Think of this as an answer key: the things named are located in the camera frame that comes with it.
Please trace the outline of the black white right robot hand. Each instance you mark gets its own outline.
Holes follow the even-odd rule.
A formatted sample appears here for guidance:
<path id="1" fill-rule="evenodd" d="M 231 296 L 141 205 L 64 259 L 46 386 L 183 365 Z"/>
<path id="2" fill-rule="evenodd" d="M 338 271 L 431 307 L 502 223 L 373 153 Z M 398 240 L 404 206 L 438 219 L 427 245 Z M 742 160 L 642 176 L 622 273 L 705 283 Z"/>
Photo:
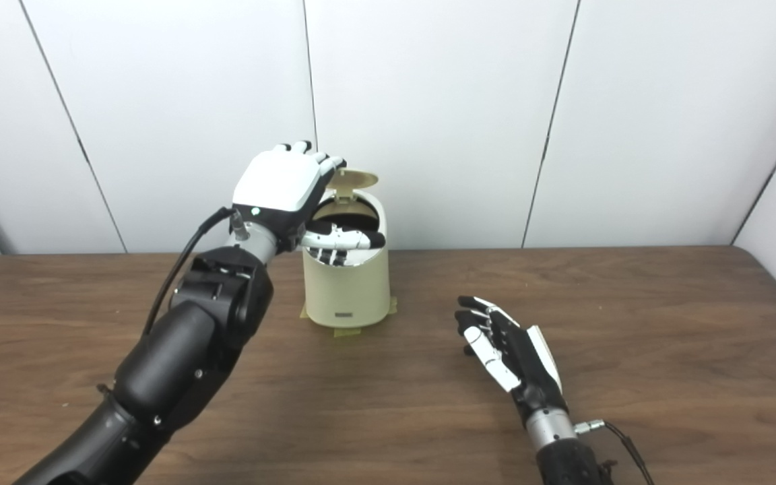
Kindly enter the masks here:
<path id="1" fill-rule="evenodd" d="M 476 356 L 498 386 L 511 396 L 522 422 L 542 410 L 569 411 L 557 365 L 541 329 L 525 328 L 496 304 L 459 296 L 457 332 L 463 353 Z"/>

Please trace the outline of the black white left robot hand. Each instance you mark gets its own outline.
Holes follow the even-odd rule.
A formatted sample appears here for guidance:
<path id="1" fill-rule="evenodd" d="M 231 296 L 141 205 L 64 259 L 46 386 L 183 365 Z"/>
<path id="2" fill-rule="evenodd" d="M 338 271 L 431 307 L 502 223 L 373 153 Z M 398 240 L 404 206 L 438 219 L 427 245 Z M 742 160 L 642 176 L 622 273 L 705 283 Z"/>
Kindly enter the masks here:
<path id="1" fill-rule="evenodd" d="M 268 261 L 299 247 L 369 251 L 386 245 L 376 231 L 312 221 L 321 198 L 347 162 L 312 152 L 310 141 L 280 144 L 255 156 L 234 188 L 229 242 Z"/>

